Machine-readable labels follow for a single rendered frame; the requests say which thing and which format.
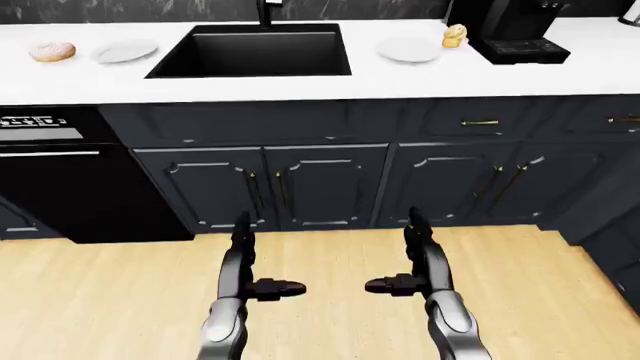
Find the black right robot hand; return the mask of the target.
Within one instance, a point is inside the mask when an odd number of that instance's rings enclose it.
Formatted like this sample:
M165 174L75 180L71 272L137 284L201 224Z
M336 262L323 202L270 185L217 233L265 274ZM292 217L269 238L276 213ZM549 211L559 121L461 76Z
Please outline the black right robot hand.
M427 299L441 290L455 290L451 269L442 246L433 239L433 230L420 209L409 209L409 224L403 230L405 252L412 263L411 273L367 281L368 293L413 296Z

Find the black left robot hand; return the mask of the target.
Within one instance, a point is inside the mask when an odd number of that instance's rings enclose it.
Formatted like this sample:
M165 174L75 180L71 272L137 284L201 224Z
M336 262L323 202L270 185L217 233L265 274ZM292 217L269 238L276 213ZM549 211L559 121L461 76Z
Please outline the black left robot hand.
M300 296L306 293L304 284L296 281L260 278L254 280L252 266L256 260L255 233L251 230L249 212L242 212L236 218L231 246L226 251L218 277L217 297L236 298L246 302L277 302L284 297Z

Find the dark blue false sink panel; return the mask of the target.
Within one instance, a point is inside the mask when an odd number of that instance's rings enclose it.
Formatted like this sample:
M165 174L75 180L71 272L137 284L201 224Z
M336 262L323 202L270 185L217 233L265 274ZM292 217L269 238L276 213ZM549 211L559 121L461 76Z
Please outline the dark blue false sink panel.
M99 107L132 148L184 147L354 137L340 101L112 104Z

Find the black dishwasher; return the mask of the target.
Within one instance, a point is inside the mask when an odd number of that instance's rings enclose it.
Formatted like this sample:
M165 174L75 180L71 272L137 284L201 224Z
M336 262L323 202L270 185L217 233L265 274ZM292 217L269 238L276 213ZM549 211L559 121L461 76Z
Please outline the black dishwasher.
M77 244L194 238L94 106L0 106L0 197Z

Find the dark blue drawer front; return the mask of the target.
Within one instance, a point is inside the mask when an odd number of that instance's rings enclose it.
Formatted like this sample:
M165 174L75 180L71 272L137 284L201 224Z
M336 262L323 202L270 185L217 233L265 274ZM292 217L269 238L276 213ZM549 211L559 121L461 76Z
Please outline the dark blue drawer front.
M608 123L608 118L640 117L640 95L582 98L569 116L565 130L571 134L633 134L640 123Z
M433 137L525 137L553 111L551 97L448 98L427 110L419 133ZM495 126L460 122L499 120Z

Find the dark blue side cabinet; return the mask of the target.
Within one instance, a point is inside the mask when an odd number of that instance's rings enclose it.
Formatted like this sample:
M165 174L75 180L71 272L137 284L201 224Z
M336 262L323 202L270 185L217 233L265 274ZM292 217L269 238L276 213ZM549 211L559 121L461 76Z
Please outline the dark blue side cabinet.
M583 248L640 317L640 146L542 228Z

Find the black kitchen sink basin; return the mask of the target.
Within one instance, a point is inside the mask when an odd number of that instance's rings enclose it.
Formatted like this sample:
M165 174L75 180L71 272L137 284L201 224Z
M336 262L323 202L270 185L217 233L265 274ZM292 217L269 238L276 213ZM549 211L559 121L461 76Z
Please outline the black kitchen sink basin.
M349 76L336 23L201 25L146 75L148 79Z

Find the dark blue low cabinet door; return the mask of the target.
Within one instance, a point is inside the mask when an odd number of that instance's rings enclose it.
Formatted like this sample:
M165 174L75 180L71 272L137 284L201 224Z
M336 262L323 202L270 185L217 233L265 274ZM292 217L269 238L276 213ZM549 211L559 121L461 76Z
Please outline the dark blue low cabinet door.
M62 236L0 196L0 240L56 238Z

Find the white round plate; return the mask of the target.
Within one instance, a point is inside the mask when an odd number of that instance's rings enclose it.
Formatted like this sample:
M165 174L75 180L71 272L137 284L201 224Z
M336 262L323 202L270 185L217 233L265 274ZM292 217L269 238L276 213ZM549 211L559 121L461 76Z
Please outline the white round plate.
M437 59L442 47L427 38L387 38L376 46L376 53L385 59L403 63L424 63Z
M96 48L91 59L98 64L130 62L155 53L159 48L156 41L145 39L114 41Z

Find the black coffee machine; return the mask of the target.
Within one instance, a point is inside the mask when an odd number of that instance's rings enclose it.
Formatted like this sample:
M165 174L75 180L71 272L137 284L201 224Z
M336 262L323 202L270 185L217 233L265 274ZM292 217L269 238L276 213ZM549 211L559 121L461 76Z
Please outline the black coffee machine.
M469 44L494 65L562 64L570 56L544 38L563 0L451 0L446 25L467 29Z

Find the black sink faucet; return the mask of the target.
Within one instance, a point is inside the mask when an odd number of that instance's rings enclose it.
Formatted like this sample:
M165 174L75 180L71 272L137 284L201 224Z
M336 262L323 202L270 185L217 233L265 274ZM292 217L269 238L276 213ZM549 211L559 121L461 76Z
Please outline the black sink faucet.
M271 26L271 8L282 8L284 0L256 0L260 26L267 29Z

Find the pink glazed donut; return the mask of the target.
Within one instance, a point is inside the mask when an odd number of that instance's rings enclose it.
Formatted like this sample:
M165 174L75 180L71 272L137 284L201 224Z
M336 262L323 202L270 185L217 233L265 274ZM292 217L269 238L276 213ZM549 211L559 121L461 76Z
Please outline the pink glazed donut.
M49 42L33 47L28 53L35 62L60 62L75 56L76 47L69 42Z

